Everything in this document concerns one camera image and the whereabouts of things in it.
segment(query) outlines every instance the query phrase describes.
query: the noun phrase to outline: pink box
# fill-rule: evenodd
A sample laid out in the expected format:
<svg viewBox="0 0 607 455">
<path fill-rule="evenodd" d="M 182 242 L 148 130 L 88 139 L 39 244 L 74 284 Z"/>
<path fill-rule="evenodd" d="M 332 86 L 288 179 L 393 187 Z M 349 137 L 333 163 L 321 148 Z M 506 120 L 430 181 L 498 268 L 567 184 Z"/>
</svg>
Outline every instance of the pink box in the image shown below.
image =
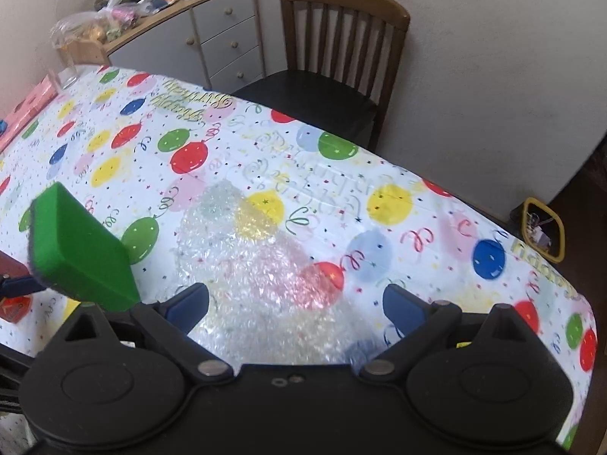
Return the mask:
<svg viewBox="0 0 607 455">
<path fill-rule="evenodd" d="M 0 153 L 56 96 L 57 91 L 50 83 L 49 77 L 46 76 L 4 119 L 7 128 L 0 135 Z"/>
</svg>

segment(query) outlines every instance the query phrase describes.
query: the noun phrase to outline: green sponge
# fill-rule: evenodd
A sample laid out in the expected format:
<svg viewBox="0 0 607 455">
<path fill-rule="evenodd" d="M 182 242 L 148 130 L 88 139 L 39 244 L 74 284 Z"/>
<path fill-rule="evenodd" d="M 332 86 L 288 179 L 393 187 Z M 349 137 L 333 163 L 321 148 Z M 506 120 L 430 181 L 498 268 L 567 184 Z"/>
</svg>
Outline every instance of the green sponge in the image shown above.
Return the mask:
<svg viewBox="0 0 607 455">
<path fill-rule="evenodd" d="M 40 283 L 108 311 L 140 301 L 129 255 L 61 183 L 31 204 L 29 261 Z"/>
</svg>

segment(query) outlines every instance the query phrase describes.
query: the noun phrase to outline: cabinet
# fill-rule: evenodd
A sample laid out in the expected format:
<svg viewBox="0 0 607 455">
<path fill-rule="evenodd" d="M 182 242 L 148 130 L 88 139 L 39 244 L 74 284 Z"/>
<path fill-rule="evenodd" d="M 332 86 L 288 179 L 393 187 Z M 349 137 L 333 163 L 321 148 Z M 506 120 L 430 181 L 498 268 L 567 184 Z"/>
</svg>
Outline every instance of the cabinet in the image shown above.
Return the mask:
<svg viewBox="0 0 607 455">
<path fill-rule="evenodd" d="M 110 65 L 224 93 L 265 75 L 256 0 L 180 0 L 103 52 Z"/>
</svg>

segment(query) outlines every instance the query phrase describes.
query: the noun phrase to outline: dark floor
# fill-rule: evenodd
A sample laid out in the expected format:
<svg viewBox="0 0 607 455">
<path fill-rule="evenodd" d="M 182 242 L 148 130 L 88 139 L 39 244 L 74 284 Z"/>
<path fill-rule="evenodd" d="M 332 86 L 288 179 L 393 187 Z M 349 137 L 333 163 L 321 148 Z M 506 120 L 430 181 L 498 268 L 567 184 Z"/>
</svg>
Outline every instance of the dark floor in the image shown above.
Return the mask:
<svg viewBox="0 0 607 455">
<path fill-rule="evenodd" d="M 586 407 L 571 447 L 596 455 L 607 428 L 607 193 L 582 171 L 550 207 L 565 225 L 566 256 L 558 270 L 593 307 L 599 347 Z"/>
</svg>

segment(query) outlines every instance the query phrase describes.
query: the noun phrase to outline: table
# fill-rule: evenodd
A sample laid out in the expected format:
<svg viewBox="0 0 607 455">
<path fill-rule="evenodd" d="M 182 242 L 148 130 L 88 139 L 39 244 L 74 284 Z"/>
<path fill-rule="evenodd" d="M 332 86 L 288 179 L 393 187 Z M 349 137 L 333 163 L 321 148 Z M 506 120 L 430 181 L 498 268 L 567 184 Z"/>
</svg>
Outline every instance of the table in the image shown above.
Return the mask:
<svg viewBox="0 0 607 455">
<path fill-rule="evenodd" d="M 380 304 L 390 282 L 467 312 L 515 305 L 572 382 L 558 436 L 571 443 L 596 353 L 588 302 L 526 244 L 439 186 L 260 105 L 167 77 L 84 68 L 1 156 L 0 247 L 27 262 L 29 204 L 60 181 L 113 234 L 135 241 L 132 271 L 142 298 L 153 299 L 174 278 L 166 255 L 183 212 L 224 180 L 311 259 L 332 265 L 336 286 L 386 345 L 398 340 Z M 0 342 L 35 355 L 65 306 L 52 290 L 35 295 L 19 324 L 0 324 Z M 24 446 L 22 419 L 3 417 L 2 453 Z"/>
</svg>

